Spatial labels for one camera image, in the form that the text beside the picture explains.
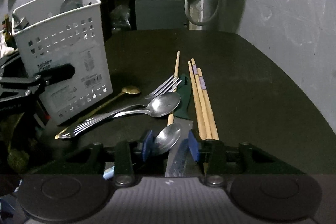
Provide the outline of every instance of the purple band on chopstick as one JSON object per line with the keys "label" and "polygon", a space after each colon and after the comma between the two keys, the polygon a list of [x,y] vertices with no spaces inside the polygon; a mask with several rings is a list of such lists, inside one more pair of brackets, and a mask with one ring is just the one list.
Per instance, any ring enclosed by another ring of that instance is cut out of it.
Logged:
{"label": "purple band on chopstick", "polygon": [[203,76],[199,77],[199,81],[201,82],[201,88],[202,88],[202,90],[207,90],[207,88],[205,86],[205,83],[204,83]]}
{"label": "purple band on chopstick", "polygon": [[194,71],[194,74],[195,74],[195,75],[198,74],[196,65],[193,65],[193,71]]}

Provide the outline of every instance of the green knife handle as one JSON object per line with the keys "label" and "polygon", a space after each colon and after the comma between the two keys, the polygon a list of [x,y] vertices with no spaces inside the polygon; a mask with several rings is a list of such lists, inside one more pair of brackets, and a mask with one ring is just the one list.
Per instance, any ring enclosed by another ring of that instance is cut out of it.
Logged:
{"label": "green knife handle", "polygon": [[180,79],[182,79],[182,82],[177,87],[177,93],[180,95],[181,101],[174,111],[174,116],[190,120],[188,116],[188,105],[191,96],[191,81],[190,77],[186,74],[180,75]]}

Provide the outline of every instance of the black circular disc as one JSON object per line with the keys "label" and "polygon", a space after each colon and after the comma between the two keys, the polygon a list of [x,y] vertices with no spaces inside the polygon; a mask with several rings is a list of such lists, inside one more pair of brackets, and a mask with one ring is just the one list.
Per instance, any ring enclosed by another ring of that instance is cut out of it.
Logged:
{"label": "black circular disc", "polygon": [[28,175],[17,196],[35,220],[65,223],[93,215],[105,205],[109,194],[101,175]]}
{"label": "black circular disc", "polygon": [[244,211],[272,221],[293,221],[314,215],[321,188],[308,175],[243,175],[230,194]]}

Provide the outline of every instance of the chopstick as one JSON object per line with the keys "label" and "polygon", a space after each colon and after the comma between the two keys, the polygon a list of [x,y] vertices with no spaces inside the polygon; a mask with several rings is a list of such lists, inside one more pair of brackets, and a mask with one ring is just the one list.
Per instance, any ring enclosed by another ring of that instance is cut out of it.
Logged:
{"label": "chopstick", "polygon": [[216,123],[215,123],[215,118],[213,116],[213,112],[212,112],[212,108],[211,108],[211,104],[210,104],[210,99],[209,99],[208,91],[207,91],[207,88],[205,86],[205,82],[204,82],[204,79],[203,79],[202,70],[200,68],[198,68],[197,72],[198,72],[198,75],[199,75],[199,81],[201,82],[201,87],[202,87],[202,91],[203,91],[203,95],[204,95],[205,107],[206,107],[207,112],[208,112],[208,117],[209,117],[209,122],[210,122],[210,129],[211,129],[211,137],[213,139],[219,141],[217,127],[216,127]]}
{"label": "chopstick", "polygon": [[197,91],[197,87],[196,87],[193,68],[191,67],[190,61],[188,61],[188,66],[189,66],[189,73],[190,73],[190,79],[191,79],[191,87],[193,89],[193,96],[194,96],[194,103],[195,103],[195,109],[196,109],[196,117],[197,117],[199,136],[201,137],[202,140],[205,140],[207,138],[207,134],[205,132],[201,103],[200,103],[200,99],[199,99],[199,96],[198,96],[198,91]]}
{"label": "chopstick", "polygon": [[197,72],[195,59],[193,59],[193,58],[191,59],[191,64],[193,65],[193,72],[194,72],[194,76],[195,76],[195,82],[196,82],[197,92],[198,92],[198,96],[199,96],[199,102],[201,103],[205,133],[206,133],[207,139],[211,139],[212,136],[211,136],[209,117],[208,117],[207,109],[206,109],[206,106],[205,106],[204,95],[203,95],[203,92],[202,92],[201,82],[200,82],[200,78],[199,78],[199,75],[198,75],[198,72]]}
{"label": "chopstick", "polygon": [[[179,64],[180,64],[180,51],[177,51],[176,62],[175,62],[175,70],[174,70],[174,76],[175,77],[179,76]],[[170,125],[173,122],[174,122],[174,112],[169,114],[167,125]]]}
{"label": "chopstick", "polygon": [[193,88],[199,136],[203,140],[219,140],[215,118],[213,116],[202,70],[197,68],[195,59],[193,58],[191,59],[191,63],[188,61],[188,66]]}

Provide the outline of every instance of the basket rim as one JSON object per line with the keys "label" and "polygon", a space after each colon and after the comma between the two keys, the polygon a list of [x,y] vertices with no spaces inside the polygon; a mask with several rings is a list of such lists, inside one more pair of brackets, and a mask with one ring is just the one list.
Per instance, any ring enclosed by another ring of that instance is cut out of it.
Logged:
{"label": "basket rim", "polygon": [[[37,1],[37,0],[29,1],[29,2],[27,2],[27,3],[25,3],[25,4],[23,4],[23,5],[21,5],[21,6],[17,7],[17,8],[15,8],[14,11],[13,11],[13,13],[16,11],[16,9],[19,9],[19,8],[21,8],[21,7],[23,7],[23,6],[27,5],[27,4],[30,4],[30,3],[34,2],[34,1]],[[59,17],[61,17],[61,16],[68,15],[68,14],[70,14],[70,13],[77,12],[77,11],[80,11],[80,10],[88,9],[88,8],[90,8],[90,7],[97,6],[97,5],[100,5],[100,4],[101,4],[101,1],[100,1],[100,0],[96,0],[96,1],[97,1],[97,3],[93,3],[93,4],[90,4],[90,5],[82,6],[82,7],[79,7],[79,8],[70,10],[70,11],[67,11],[67,12],[65,12],[65,13],[61,13],[61,14],[54,15],[54,16],[52,16],[52,17],[43,19],[43,20],[41,20],[41,21],[39,21],[39,22],[36,22],[36,23],[34,23],[33,25],[30,25],[30,26],[28,26],[28,27],[26,27],[26,28],[24,28],[23,30],[20,30],[20,31],[18,31],[18,32],[15,32],[15,30],[14,30],[14,19],[12,18],[12,35],[15,37],[16,35],[18,35],[18,34],[22,34],[22,33],[24,33],[25,31],[28,31],[28,30],[30,30],[30,29],[36,27],[37,25],[39,25],[39,24],[41,24],[41,23],[45,23],[45,22],[48,22],[48,21],[50,21],[50,20],[54,20],[54,19],[56,19],[56,18],[59,18]]]}

